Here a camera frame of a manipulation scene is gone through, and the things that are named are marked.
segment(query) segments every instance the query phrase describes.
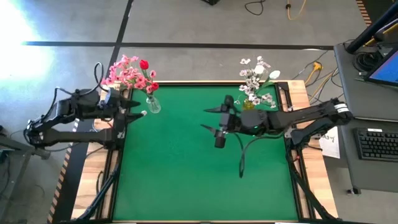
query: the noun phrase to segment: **glass vase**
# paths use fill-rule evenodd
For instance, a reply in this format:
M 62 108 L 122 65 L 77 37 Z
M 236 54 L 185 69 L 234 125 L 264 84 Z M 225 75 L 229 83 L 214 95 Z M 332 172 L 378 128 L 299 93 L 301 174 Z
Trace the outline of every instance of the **glass vase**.
M 251 102 L 249 99 L 244 99 L 243 105 L 242 105 L 243 110 L 251 110 L 254 109 L 254 104 Z
M 162 109 L 159 100 L 154 97 L 153 95 L 148 95 L 147 96 L 147 104 L 149 111 L 152 113 L 159 113 L 160 110 Z

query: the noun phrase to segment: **green felt mat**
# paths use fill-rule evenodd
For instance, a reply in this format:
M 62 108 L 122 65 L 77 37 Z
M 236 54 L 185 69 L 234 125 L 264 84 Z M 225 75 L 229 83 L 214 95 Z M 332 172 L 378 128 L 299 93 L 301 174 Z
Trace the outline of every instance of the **green felt mat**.
M 273 86 L 267 91 L 276 99 Z M 240 179 L 236 137 L 227 135 L 218 149 L 200 126 L 218 128 L 220 115 L 203 110 L 241 93 L 236 86 L 162 86 L 162 111 L 129 126 L 114 220 L 297 220 L 282 138 L 254 142 Z M 142 104 L 132 111 L 147 110 L 145 94 L 133 99 Z M 252 139 L 240 136 L 243 144 Z

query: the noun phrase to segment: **keyboard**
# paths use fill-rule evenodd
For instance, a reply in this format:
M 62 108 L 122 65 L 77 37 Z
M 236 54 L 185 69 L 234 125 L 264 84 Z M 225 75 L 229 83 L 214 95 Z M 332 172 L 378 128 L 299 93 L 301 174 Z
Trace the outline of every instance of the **keyboard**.
M 360 159 L 398 162 L 398 132 L 356 128 L 354 137 Z

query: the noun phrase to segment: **monitor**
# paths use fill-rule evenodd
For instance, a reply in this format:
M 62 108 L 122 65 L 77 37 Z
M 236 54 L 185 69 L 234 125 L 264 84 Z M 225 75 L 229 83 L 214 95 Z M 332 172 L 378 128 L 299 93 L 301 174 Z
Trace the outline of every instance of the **monitor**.
M 392 49 L 375 69 L 365 77 L 366 81 L 398 86 L 398 51 Z

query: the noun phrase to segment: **wooden table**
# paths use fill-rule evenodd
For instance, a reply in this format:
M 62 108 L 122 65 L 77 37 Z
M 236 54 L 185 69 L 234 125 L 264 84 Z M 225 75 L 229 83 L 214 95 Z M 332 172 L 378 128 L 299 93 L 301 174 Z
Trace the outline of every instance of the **wooden table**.
M 290 99 L 294 110 L 299 110 L 301 108 L 306 108 L 310 106 L 305 85 L 302 80 L 284 81 L 284 82 L 288 82 L 289 84 Z M 308 125 L 308 123 L 299 124 L 298 128 L 303 128 L 306 125 Z M 109 127 L 108 123 L 102 122 L 100 120 L 95 121 L 94 128 L 96 129 L 103 129 L 108 127 Z M 311 140 L 310 145 L 319 147 L 319 143 L 316 140 Z M 101 147 L 100 144 L 90 143 L 88 145 L 87 153 L 90 153 L 99 147 Z M 113 152 L 113 156 L 111 159 L 111 167 L 113 167 L 114 164 L 116 163 L 117 153 L 118 152 Z M 81 179 L 78 187 L 78 192 L 76 195 L 75 204 L 73 207 L 72 218 L 79 217 L 86 210 L 87 206 L 93 201 L 96 195 L 96 183 L 97 183 L 98 174 L 99 172 L 104 170 L 104 165 L 107 155 L 108 155 L 107 150 L 101 149 L 98 152 L 86 158 L 83 171 L 81 174 Z M 328 174 L 326 172 L 326 167 L 323 161 L 322 152 L 316 149 L 305 148 L 303 150 L 303 159 L 305 162 L 305 169 L 307 172 L 307 177 L 312 192 L 315 194 L 317 199 L 319 199 L 320 203 L 327 209 L 327 211 L 330 214 L 332 214 L 334 217 L 337 217 L 338 214 L 336 211 L 333 194 L 331 192 Z M 303 207 L 304 217 L 309 217 L 305 196 L 301 191 L 301 189 L 299 191 L 300 191 L 300 200 Z M 110 194 L 111 194 L 111 189 L 108 191 L 106 198 L 104 200 L 102 217 L 107 217 L 108 215 Z M 52 222 L 51 215 L 49 215 L 48 222 L 49 223 Z

